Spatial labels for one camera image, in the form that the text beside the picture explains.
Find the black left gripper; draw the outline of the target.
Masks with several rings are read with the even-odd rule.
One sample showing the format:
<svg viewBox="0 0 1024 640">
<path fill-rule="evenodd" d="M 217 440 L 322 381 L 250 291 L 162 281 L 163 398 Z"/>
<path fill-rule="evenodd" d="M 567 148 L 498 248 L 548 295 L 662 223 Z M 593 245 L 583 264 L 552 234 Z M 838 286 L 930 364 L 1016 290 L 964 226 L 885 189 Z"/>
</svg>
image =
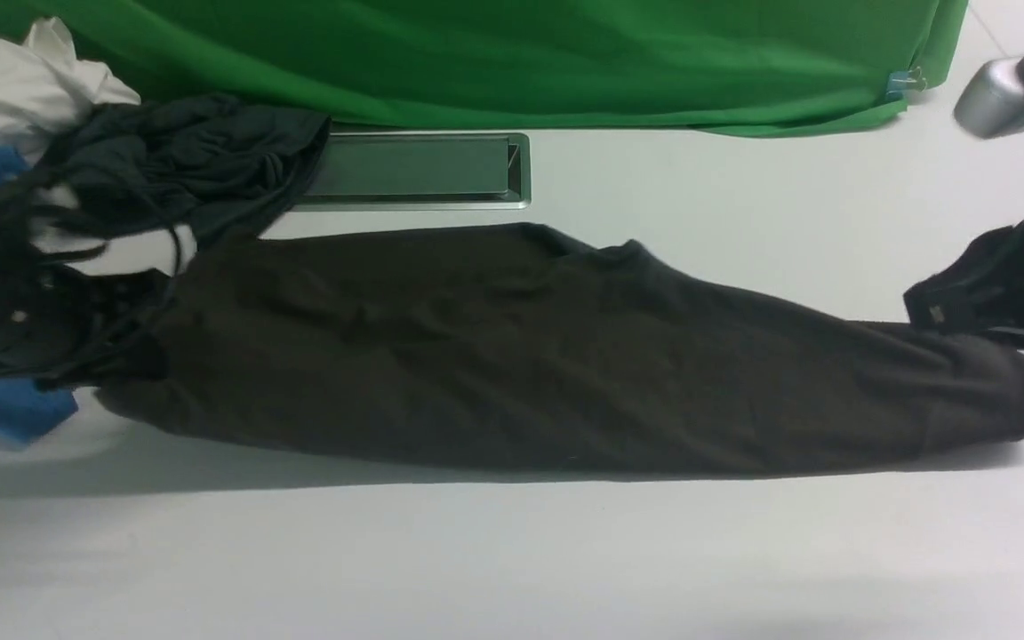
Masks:
<svg viewBox="0 0 1024 640">
<path fill-rule="evenodd" d="M 166 353 L 154 330 L 173 300 L 175 273 L 86 275 L 75 264 L 106 246 L 42 252 L 31 223 L 43 218 L 83 214 L 0 196 L 0 380 L 32 380 L 42 390 L 160 380 Z"/>
</svg>

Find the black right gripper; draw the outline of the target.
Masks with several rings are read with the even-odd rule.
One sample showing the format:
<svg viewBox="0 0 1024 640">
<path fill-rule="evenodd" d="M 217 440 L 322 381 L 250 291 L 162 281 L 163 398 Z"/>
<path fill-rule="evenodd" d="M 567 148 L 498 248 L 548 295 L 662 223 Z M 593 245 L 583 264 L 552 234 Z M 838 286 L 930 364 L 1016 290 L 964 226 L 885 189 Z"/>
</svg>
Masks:
<svg viewBox="0 0 1024 640">
<path fill-rule="evenodd" d="M 1024 221 L 976 236 L 951 266 L 903 295 L 921 331 L 974 333 L 1024 349 Z"/>
</svg>

